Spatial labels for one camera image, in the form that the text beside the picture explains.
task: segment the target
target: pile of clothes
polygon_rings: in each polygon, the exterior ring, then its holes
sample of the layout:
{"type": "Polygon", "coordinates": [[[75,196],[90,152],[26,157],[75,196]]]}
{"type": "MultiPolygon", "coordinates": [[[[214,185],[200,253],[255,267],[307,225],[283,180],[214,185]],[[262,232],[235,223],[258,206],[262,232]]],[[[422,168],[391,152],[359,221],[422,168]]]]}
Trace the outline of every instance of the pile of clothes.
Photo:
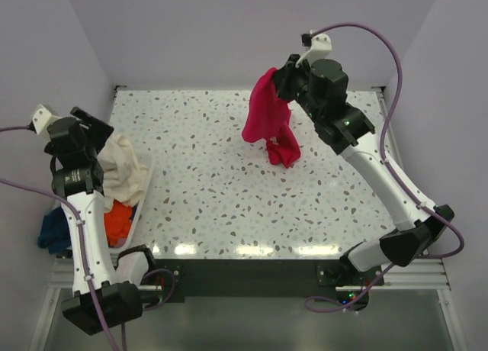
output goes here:
{"type": "MultiPolygon", "coordinates": [[[[148,168],[139,163],[130,141],[116,133],[108,138],[98,161],[104,171],[107,242],[111,247],[120,247],[129,235],[137,204],[144,196],[148,168]]],[[[47,248],[49,253],[59,253],[71,246],[62,208],[55,208],[44,217],[37,245],[47,248]]]]}

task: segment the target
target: white speckled tabletop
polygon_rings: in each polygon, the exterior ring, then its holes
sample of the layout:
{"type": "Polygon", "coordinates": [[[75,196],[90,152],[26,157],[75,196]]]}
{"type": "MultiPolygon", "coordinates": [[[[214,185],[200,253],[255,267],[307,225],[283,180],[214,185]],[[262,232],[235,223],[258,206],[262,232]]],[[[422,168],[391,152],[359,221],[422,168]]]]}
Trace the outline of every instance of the white speckled tabletop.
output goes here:
{"type": "MultiPolygon", "coordinates": [[[[263,140],[243,141],[249,94],[117,93],[111,124],[156,159],[133,245],[148,245],[156,258],[335,259],[393,229],[380,200],[298,105],[291,128],[302,157],[291,168],[271,165],[263,140]]],[[[375,92],[349,92],[348,101],[381,129],[375,92]]]]}

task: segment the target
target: gray floor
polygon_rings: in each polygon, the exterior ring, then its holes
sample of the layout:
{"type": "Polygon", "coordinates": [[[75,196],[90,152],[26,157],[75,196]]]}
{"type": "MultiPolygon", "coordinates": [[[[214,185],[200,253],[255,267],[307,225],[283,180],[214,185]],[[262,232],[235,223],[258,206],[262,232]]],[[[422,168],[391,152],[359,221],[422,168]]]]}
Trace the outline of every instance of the gray floor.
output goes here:
{"type": "MultiPolygon", "coordinates": [[[[128,323],[127,335],[129,351],[452,350],[436,291],[375,291],[358,316],[315,314],[302,299],[189,298],[128,323]]],[[[109,346],[103,333],[85,335],[58,307],[46,350],[68,349],[109,346]]]]}

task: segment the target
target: clothing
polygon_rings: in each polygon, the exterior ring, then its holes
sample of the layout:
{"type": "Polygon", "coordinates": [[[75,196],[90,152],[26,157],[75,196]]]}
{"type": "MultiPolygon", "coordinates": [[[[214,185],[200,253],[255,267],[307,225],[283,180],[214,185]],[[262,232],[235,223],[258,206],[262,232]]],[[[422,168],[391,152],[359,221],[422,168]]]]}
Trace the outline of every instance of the clothing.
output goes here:
{"type": "Polygon", "coordinates": [[[104,211],[112,209],[114,200],[135,206],[144,195],[148,168],[139,163],[130,141],[113,133],[98,154],[104,171],[104,211]]]}
{"type": "Polygon", "coordinates": [[[114,201],[112,210],[104,214],[105,233],[109,246],[117,246],[119,240],[126,239],[129,235],[132,222],[132,208],[114,201]]]}
{"type": "Polygon", "coordinates": [[[71,246],[68,221],[61,207],[44,216],[37,245],[47,248],[50,254],[62,252],[71,246]]]}
{"type": "Polygon", "coordinates": [[[242,130],[248,143],[266,140],[269,162],[283,163],[286,168],[300,158],[300,147],[290,129],[288,103],[276,96],[271,80],[276,68],[269,69],[256,83],[249,100],[249,114],[242,130]]]}

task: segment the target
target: orange cloth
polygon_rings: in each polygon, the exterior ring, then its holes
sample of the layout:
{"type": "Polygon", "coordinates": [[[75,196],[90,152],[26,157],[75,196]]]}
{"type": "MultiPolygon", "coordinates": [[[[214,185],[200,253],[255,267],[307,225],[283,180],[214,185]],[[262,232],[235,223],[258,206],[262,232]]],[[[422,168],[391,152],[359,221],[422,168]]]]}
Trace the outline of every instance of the orange cloth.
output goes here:
{"type": "Polygon", "coordinates": [[[112,211],[104,214],[105,233],[109,246],[116,246],[119,239],[125,239],[129,235],[130,216],[132,208],[114,200],[112,211]]]}

